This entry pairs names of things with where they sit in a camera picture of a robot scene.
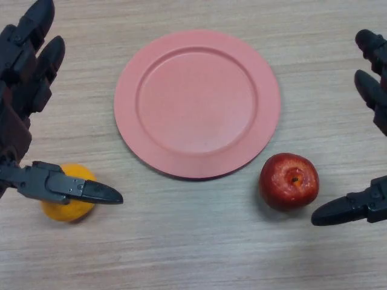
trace wood grain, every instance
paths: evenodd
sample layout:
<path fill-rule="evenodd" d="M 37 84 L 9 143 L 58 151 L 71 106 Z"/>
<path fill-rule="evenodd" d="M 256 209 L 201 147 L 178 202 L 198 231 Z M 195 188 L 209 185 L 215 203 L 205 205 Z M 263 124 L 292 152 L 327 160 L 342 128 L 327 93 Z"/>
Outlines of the wood grain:
<path fill-rule="evenodd" d="M 0 27 L 31 0 L 1 0 Z M 9 190 L 0 201 L 0 289 L 386 289 L 386 223 L 310 225 L 330 199 L 386 174 L 385 137 L 353 83 L 370 70 L 354 44 L 387 33 L 385 0 L 57 0 L 49 39 L 67 54 L 53 97 L 33 116 L 24 160 L 76 162 L 125 196 L 79 224 L 48 220 Z M 239 37 L 271 64 L 282 117 L 251 164 L 209 182 L 165 178 L 129 153 L 112 111 L 116 81 L 141 47 L 166 33 L 209 28 Z M 264 161 L 300 153 L 321 193 L 288 216 L 256 203 Z"/>

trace mechanical hand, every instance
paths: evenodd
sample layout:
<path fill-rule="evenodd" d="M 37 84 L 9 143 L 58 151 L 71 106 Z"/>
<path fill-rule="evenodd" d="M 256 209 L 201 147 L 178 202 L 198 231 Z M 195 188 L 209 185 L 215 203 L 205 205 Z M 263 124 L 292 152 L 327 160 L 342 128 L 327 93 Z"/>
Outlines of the mechanical hand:
<path fill-rule="evenodd" d="M 36 58 L 53 20 L 53 0 L 38 0 L 18 26 L 8 25 L 0 34 L 0 197 L 14 187 L 28 198 L 59 204 L 70 199 L 122 204 L 113 188 L 66 176 L 57 165 L 19 167 L 31 144 L 30 115 L 42 112 L 49 101 L 65 55 L 65 42 L 57 36 Z"/>
<path fill-rule="evenodd" d="M 381 35 L 362 30 L 356 43 L 381 76 L 380 83 L 364 71 L 355 74 L 355 84 L 367 106 L 375 112 L 375 125 L 387 136 L 387 41 Z M 368 222 L 387 219 L 387 176 L 371 181 L 359 193 L 331 201 L 317 209 L 311 218 L 314 225 L 336 225 L 367 218 Z"/>

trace black robotic finger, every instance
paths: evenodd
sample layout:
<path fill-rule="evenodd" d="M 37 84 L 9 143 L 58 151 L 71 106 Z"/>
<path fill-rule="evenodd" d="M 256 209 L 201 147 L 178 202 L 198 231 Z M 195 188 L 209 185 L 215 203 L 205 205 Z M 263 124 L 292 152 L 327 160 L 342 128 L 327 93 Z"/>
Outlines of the black robotic finger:
<path fill-rule="evenodd" d="M 22 120 L 42 112 L 51 97 L 50 85 L 65 56 L 65 42 L 55 37 L 37 58 L 36 69 L 29 81 L 13 91 L 12 107 Z"/>
<path fill-rule="evenodd" d="M 387 107 L 387 93 L 382 89 L 380 83 L 368 73 L 358 70 L 355 73 L 355 85 L 367 107 L 372 110 L 375 110 L 377 105 Z"/>
<path fill-rule="evenodd" d="M 313 225 L 339 225 L 347 222 L 367 219 L 368 222 L 380 222 L 387 219 L 387 176 L 371 181 L 371 186 L 363 192 L 349 193 L 335 199 L 312 215 Z"/>
<path fill-rule="evenodd" d="M 382 35 L 364 29 L 358 32 L 355 38 L 357 46 L 363 51 L 363 57 L 372 63 L 372 71 L 382 74 L 383 66 L 387 63 L 386 44 Z"/>
<path fill-rule="evenodd" d="M 18 45 L 23 45 L 29 40 L 34 50 L 38 51 L 51 28 L 54 16 L 53 0 L 37 0 L 20 18 L 11 40 Z"/>
<path fill-rule="evenodd" d="M 92 180 L 86 180 L 82 194 L 72 198 L 94 204 L 123 204 L 123 197 L 117 190 Z"/>

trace plate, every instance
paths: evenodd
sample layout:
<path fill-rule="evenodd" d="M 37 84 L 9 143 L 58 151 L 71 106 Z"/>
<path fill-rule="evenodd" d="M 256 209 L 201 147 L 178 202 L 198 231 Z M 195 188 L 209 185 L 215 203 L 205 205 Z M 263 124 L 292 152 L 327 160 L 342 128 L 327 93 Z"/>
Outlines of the plate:
<path fill-rule="evenodd" d="M 216 31 L 174 33 L 142 48 L 117 84 L 114 114 L 146 164 L 182 178 L 234 172 L 265 148 L 281 110 L 267 62 Z"/>

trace table surface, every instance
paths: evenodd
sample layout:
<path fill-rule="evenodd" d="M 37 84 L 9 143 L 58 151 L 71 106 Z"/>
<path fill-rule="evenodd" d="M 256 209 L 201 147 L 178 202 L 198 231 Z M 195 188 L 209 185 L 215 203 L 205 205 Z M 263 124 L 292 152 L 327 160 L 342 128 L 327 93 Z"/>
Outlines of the table surface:
<path fill-rule="evenodd" d="M 0 27 L 32 3 L 1 0 Z M 386 174 L 386 140 L 353 83 L 370 70 L 354 44 L 387 33 L 385 0 L 57 0 L 48 39 L 67 53 L 53 97 L 32 118 L 23 161 L 81 163 L 123 193 L 78 224 L 49 220 L 9 190 L 0 201 L 0 289 L 385 289 L 386 223 L 318 228 L 318 206 Z M 141 164 L 113 116 L 116 81 L 141 47 L 164 34 L 208 28 L 232 34 L 271 64 L 282 115 L 248 166 L 207 182 L 169 179 Z M 306 156 L 320 195 L 279 214 L 256 201 L 264 161 Z"/>

